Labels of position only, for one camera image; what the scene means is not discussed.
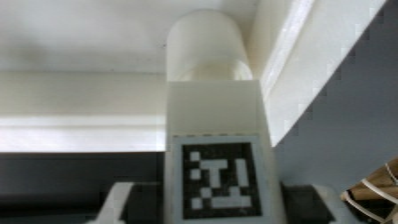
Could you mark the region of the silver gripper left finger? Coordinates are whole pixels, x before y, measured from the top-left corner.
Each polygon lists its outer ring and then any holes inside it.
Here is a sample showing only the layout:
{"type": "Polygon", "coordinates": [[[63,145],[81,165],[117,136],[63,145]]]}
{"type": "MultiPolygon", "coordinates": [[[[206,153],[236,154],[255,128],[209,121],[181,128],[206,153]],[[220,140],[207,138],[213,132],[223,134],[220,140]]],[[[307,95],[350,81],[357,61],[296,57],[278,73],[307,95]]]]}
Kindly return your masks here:
{"type": "Polygon", "coordinates": [[[158,182],[115,182],[95,218],[87,224],[154,224],[158,221],[158,182]]]}

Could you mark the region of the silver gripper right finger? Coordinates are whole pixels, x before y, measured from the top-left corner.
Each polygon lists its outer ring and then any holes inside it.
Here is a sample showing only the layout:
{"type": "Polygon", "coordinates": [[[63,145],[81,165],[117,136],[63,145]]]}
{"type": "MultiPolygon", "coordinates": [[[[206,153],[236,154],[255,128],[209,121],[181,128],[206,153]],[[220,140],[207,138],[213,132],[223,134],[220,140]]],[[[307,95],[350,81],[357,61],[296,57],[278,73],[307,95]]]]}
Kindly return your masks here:
{"type": "Polygon", "coordinates": [[[334,190],[319,185],[280,185],[287,224],[360,224],[334,190]]]}

